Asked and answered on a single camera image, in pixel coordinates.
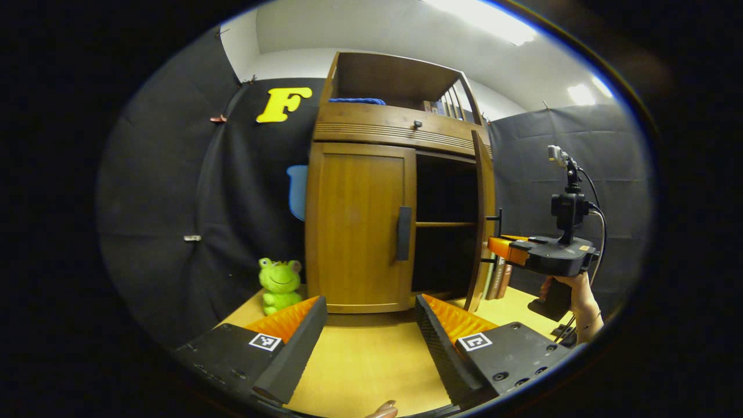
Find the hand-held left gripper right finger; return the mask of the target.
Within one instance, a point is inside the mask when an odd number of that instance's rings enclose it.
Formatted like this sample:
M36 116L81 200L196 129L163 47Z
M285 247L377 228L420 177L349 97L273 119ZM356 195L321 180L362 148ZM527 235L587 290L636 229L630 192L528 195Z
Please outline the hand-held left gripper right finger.
M417 326L453 405L470 409L535 383L569 349L521 322L494 323L427 294Z

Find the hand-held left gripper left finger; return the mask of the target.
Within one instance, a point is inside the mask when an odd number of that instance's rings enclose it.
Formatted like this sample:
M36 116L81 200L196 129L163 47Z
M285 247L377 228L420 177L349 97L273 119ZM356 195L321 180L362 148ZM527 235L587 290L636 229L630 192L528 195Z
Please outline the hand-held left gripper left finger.
M247 326L216 326L173 355L233 399L282 406L290 402L326 321L326 298L311 297Z

